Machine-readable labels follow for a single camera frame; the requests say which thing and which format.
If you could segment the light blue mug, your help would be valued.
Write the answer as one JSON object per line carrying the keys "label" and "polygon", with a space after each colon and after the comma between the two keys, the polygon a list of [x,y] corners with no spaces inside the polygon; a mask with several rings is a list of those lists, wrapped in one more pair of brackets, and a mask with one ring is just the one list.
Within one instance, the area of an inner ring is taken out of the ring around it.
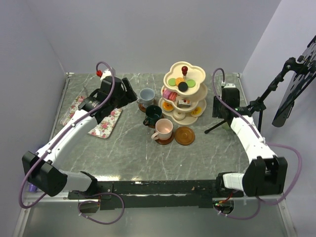
{"label": "light blue mug", "polygon": [[139,93],[139,99],[136,101],[141,104],[144,108],[147,108],[153,103],[155,99],[155,92],[151,88],[143,88]]}

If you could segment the dark green teacup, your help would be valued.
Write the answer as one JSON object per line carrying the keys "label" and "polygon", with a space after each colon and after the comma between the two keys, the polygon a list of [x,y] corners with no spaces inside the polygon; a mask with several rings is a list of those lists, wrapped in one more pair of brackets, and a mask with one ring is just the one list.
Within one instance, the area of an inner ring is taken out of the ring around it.
{"label": "dark green teacup", "polygon": [[156,122],[162,118],[162,109],[157,105],[149,105],[146,108],[143,125],[155,127]]}

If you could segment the pink toy cake slice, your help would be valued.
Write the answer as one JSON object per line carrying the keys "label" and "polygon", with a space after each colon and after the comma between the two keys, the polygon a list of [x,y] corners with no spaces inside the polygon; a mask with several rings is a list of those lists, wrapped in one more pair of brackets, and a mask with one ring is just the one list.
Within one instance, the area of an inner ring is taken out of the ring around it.
{"label": "pink toy cake slice", "polygon": [[162,90],[162,97],[163,97],[163,98],[168,99],[169,96],[170,96],[170,94],[171,94],[171,91],[170,91],[170,90],[168,90],[168,89],[163,89],[163,90]]}

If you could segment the white toy cake slice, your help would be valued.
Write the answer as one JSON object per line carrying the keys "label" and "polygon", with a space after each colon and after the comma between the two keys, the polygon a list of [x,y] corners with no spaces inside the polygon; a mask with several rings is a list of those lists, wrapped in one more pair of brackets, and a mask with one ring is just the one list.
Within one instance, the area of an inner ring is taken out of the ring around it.
{"label": "white toy cake slice", "polygon": [[188,99],[179,99],[177,101],[177,107],[178,108],[190,108],[191,107],[191,101]]}

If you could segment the orange toy tart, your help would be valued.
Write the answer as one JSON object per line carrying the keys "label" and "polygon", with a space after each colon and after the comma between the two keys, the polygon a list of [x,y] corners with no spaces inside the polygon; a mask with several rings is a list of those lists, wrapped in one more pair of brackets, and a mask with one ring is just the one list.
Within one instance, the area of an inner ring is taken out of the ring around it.
{"label": "orange toy tart", "polygon": [[172,106],[172,104],[167,103],[167,102],[163,102],[163,103],[162,103],[162,108],[163,108],[163,110],[166,111],[166,112],[171,112],[171,111],[174,110],[174,107]]}

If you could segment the cream toy donut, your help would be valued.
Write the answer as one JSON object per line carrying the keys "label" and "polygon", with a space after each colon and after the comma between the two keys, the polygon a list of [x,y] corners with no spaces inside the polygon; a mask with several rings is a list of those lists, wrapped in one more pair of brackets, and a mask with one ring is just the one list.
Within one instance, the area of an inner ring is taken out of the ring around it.
{"label": "cream toy donut", "polygon": [[183,113],[183,112],[180,112],[180,111],[173,111],[173,117],[180,121],[180,120],[183,120],[185,118],[186,114]]}

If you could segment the black sandwich cookie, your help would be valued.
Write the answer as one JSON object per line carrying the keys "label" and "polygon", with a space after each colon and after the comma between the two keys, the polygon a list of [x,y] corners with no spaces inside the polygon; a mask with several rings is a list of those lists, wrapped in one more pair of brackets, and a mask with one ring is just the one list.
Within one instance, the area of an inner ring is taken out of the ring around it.
{"label": "black sandwich cookie", "polygon": [[178,89],[181,91],[181,92],[186,92],[188,90],[188,85],[185,81],[182,81],[178,84]]}

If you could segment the red toy cake slice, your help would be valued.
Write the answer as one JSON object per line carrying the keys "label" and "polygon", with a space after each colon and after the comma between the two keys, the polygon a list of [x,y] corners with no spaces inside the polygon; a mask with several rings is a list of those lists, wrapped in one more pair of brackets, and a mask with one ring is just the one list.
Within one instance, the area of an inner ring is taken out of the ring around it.
{"label": "red toy cake slice", "polygon": [[176,92],[171,92],[169,97],[168,97],[168,100],[176,101],[177,96],[178,96],[178,94]]}

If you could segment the pink teacup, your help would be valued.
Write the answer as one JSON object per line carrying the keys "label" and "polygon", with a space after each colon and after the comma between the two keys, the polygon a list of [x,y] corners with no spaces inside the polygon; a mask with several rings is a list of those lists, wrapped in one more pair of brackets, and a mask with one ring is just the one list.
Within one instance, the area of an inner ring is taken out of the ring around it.
{"label": "pink teacup", "polygon": [[173,123],[166,118],[162,118],[156,122],[155,133],[151,136],[151,139],[165,141],[171,137],[172,131]]}

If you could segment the light green teacup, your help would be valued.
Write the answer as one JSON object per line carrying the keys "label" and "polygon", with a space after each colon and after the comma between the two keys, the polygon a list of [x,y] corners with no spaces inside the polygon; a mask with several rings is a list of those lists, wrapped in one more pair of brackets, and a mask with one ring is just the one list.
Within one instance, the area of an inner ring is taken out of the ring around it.
{"label": "light green teacup", "polygon": [[229,127],[229,125],[228,125],[227,122],[223,123],[223,124],[221,125],[221,127],[222,127],[223,129],[225,129],[225,130],[230,130],[230,127]]}

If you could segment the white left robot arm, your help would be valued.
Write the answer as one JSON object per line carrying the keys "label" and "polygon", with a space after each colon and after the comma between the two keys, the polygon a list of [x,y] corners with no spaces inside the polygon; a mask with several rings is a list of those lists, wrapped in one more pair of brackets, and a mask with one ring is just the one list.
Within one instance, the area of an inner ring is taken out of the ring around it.
{"label": "white left robot arm", "polygon": [[27,181],[53,197],[63,190],[75,190],[85,198],[97,194],[97,179],[87,172],[61,170],[77,142],[108,117],[116,108],[137,100],[127,78],[108,76],[99,89],[85,98],[62,130],[36,153],[26,152],[22,157]]}

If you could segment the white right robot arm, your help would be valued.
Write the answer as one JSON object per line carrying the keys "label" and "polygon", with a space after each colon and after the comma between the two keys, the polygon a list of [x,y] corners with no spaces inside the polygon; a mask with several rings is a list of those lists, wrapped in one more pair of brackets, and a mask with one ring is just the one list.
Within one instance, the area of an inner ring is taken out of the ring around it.
{"label": "white right robot arm", "polygon": [[232,190],[243,191],[249,197],[278,195],[283,192],[287,161],[278,157],[265,144],[248,108],[240,107],[239,90],[232,83],[221,88],[220,98],[237,113],[239,117],[217,98],[214,98],[213,116],[224,119],[239,138],[249,160],[244,173],[229,172],[220,175],[215,190],[219,196],[226,197]]}

